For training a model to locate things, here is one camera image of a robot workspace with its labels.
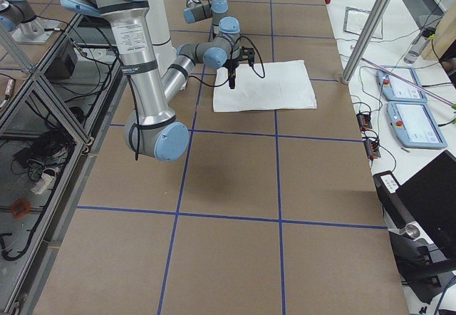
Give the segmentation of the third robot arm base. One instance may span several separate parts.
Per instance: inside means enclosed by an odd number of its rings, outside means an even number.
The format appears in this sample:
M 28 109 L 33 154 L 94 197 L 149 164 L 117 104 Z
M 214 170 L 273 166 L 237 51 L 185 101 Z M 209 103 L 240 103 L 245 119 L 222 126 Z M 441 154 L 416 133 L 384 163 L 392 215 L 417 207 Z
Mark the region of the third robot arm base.
M 1 0 L 1 25 L 22 44 L 45 44 L 52 34 L 45 30 L 28 0 Z

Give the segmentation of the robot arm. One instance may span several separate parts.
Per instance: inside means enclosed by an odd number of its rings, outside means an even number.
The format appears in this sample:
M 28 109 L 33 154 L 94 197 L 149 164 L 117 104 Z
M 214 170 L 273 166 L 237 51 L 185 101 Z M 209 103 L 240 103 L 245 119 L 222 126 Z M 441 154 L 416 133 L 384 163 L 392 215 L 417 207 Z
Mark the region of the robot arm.
M 226 68 L 227 82 L 235 87 L 236 69 L 242 61 L 254 65 L 253 46 L 241 46 L 240 25 L 229 16 L 226 0 L 186 0 L 185 20 L 194 23 L 212 19 L 213 39 L 187 43 L 164 74 L 154 52 L 146 14 L 148 0 L 60 0 L 61 5 L 85 16 L 101 17 L 112 29 L 121 69 L 133 94 L 135 109 L 126 123 L 125 141 L 136 155 L 173 161 L 186 151 L 190 135 L 176 120 L 168 103 L 183 87 L 197 64 L 212 69 Z
M 219 33 L 219 23 L 228 16 L 227 0 L 185 0 L 186 8 L 183 10 L 183 16 L 188 24 L 211 19 L 212 38 Z

